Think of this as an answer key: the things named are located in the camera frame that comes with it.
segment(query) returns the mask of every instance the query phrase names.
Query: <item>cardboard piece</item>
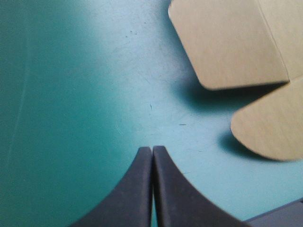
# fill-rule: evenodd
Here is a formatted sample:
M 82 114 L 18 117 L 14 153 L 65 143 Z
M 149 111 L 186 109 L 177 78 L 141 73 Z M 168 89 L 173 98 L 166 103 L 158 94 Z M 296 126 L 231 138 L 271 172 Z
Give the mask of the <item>cardboard piece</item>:
M 303 76 L 303 1 L 259 0 L 290 80 Z
M 169 17 L 204 87 L 289 81 L 255 0 L 173 0 Z
M 238 141 L 262 156 L 303 158 L 303 78 L 238 110 L 231 130 Z
M 303 1 L 173 0 L 169 17 L 208 89 L 290 84 L 233 117 L 234 136 L 268 158 L 303 158 Z

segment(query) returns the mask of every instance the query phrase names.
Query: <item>teal surface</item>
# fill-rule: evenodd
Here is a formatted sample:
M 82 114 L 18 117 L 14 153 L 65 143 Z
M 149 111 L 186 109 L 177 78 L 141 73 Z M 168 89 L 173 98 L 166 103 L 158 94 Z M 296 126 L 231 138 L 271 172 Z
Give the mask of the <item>teal surface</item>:
M 202 88 L 168 5 L 0 1 L 0 226 L 72 223 L 140 146 L 165 145 L 242 220 L 303 197 L 302 161 L 263 159 L 230 133 L 232 114 L 273 88 Z

